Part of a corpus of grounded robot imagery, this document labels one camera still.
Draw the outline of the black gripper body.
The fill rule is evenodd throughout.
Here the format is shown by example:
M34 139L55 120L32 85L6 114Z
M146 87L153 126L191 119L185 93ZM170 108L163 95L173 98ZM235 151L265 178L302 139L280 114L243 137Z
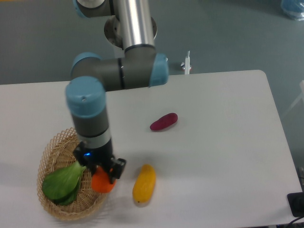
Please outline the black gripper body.
M94 164L101 166L104 171L110 170L111 158L114 158L111 139L102 147L94 149L86 148L86 150L92 153L91 160Z

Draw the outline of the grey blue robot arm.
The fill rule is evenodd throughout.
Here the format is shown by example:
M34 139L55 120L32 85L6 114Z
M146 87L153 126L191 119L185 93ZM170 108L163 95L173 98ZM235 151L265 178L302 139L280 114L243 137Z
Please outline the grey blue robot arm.
M78 162L92 173L102 167L110 183L119 179L126 161L113 155L106 109L106 92L167 83L164 54L156 52L152 18L146 0L75 0L85 18L113 16L118 21L123 58L103 60L93 53L78 55L66 87L66 102L80 141Z

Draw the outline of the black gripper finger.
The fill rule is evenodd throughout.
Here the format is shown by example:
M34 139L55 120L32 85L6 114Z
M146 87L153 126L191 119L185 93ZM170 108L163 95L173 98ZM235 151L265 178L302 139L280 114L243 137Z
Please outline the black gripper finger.
M97 165L91 160L92 153L86 150L85 143L80 142L73 151L73 155L81 166L85 166L94 175L97 169Z
M126 160L122 158L111 158L111 166L109 170L109 179L110 183L114 184L114 182L120 179L124 169L126 166Z

